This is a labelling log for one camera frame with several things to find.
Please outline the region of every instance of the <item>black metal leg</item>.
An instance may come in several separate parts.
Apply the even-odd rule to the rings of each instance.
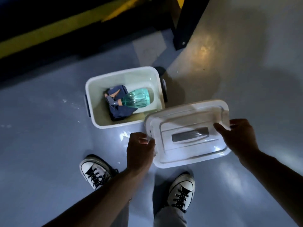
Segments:
[[[174,35],[175,49],[185,48],[209,0],[184,0]]]

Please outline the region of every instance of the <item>person's left hand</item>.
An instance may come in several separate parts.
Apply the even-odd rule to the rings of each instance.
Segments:
[[[136,174],[146,174],[154,159],[155,140],[149,142],[144,133],[131,133],[126,150],[126,169]]]

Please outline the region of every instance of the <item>forearm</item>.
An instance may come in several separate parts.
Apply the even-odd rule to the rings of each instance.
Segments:
[[[260,151],[240,161],[293,220],[303,227],[303,177]]]
[[[129,202],[142,177],[128,170],[121,172],[44,227],[62,224],[79,227],[110,226]]]

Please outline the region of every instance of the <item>person's right arm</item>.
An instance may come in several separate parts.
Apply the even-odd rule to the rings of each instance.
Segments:
[[[290,217],[303,227],[303,177],[259,150],[254,129],[247,119],[232,119],[230,125],[230,131],[218,123],[214,127],[241,164],[259,180]]]

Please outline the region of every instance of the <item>person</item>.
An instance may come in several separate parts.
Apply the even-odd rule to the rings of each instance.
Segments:
[[[214,127],[241,164],[259,180],[290,217],[303,227],[303,177],[259,150],[254,130],[246,119],[230,120],[230,130],[218,123]],[[103,160],[94,156],[86,157],[80,164],[80,170],[95,191],[44,227],[123,226],[119,220],[124,220],[127,226],[128,214],[124,215],[123,210],[127,211],[131,196],[151,166],[154,147],[155,140],[148,142],[145,134],[132,133],[127,147],[127,167],[116,176]],[[194,192],[193,177],[188,173],[180,175],[169,189],[166,206],[156,214],[154,226],[186,226],[184,214]]]

